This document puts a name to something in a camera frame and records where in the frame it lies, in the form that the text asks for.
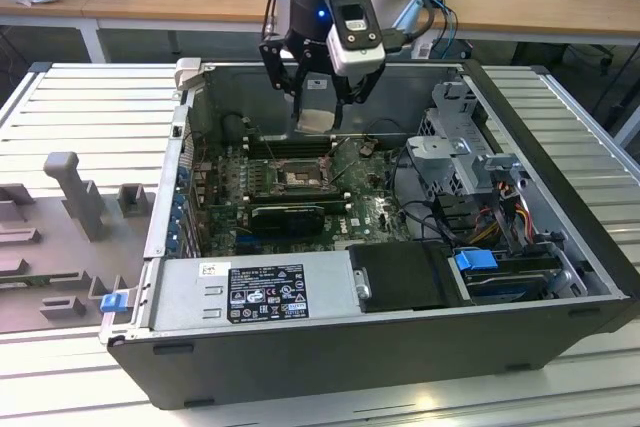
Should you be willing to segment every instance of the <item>blue drive bracket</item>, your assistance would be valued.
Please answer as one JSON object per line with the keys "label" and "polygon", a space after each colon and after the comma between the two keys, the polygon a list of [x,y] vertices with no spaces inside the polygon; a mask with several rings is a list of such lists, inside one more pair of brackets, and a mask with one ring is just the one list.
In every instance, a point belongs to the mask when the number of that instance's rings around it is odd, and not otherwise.
{"label": "blue drive bracket", "polygon": [[126,292],[114,292],[113,294],[107,294],[102,297],[102,302],[100,302],[100,311],[105,314],[109,312],[126,312],[128,298],[129,294]]}
{"label": "blue drive bracket", "polygon": [[463,250],[455,256],[460,271],[497,269],[498,263],[490,250]]}

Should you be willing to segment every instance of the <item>table leg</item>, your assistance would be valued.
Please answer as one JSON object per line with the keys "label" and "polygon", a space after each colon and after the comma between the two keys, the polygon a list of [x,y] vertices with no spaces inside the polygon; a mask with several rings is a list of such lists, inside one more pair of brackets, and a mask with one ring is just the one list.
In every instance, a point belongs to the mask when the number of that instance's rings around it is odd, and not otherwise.
{"label": "table leg", "polygon": [[180,48],[178,33],[175,30],[170,30],[167,32],[167,37],[169,38],[169,46],[171,47],[171,53],[173,55],[180,55],[182,53],[182,49]]}
{"label": "table leg", "polygon": [[106,64],[111,62],[109,52],[100,39],[98,23],[93,19],[85,19],[79,27],[84,45],[89,53],[89,58],[94,64]]}

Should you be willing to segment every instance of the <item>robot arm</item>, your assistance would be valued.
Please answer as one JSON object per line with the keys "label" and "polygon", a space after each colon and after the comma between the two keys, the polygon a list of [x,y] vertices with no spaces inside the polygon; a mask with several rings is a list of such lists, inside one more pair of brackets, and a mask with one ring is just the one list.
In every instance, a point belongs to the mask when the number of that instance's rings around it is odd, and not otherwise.
{"label": "robot arm", "polygon": [[[342,107],[367,100],[384,71],[386,55],[413,40],[408,37],[395,29],[381,30],[371,0],[291,0],[289,31],[283,39],[263,41],[260,52],[273,87],[294,98],[296,119],[307,73],[330,75],[337,129]],[[294,75],[282,63],[283,48],[298,63]],[[352,86],[349,78],[361,80]]]}

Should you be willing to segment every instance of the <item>white label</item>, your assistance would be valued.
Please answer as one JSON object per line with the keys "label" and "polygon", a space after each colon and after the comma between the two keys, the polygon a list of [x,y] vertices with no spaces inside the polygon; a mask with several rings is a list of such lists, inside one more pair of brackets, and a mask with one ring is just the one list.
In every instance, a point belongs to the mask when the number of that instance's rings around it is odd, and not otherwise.
{"label": "white label", "polygon": [[328,85],[326,80],[307,80],[307,90],[326,90]]}
{"label": "white label", "polygon": [[287,310],[288,311],[292,311],[292,310],[305,310],[307,308],[307,304],[306,303],[299,303],[299,304],[288,304],[287,306]]}
{"label": "white label", "polygon": [[200,264],[200,277],[227,275],[230,268],[231,262],[202,262]]}

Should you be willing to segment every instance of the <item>yellow wire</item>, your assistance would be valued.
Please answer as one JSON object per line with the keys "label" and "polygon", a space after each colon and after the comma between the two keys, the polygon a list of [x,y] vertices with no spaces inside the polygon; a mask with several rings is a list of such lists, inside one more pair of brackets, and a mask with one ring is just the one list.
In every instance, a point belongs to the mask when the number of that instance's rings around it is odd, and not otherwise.
{"label": "yellow wire", "polygon": [[524,219],[524,236],[527,237],[527,235],[529,234],[529,215],[524,210],[520,209],[516,209],[516,212],[520,214]]}
{"label": "yellow wire", "polygon": [[487,238],[489,235],[492,234],[492,231],[495,231],[495,229],[498,227],[498,223],[494,222],[493,224],[491,224],[491,226],[489,226],[486,230],[484,230],[483,232],[480,232],[476,237],[474,237],[473,239],[471,239],[471,241],[469,242],[470,244],[475,244],[476,242],[481,241],[482,239]]}

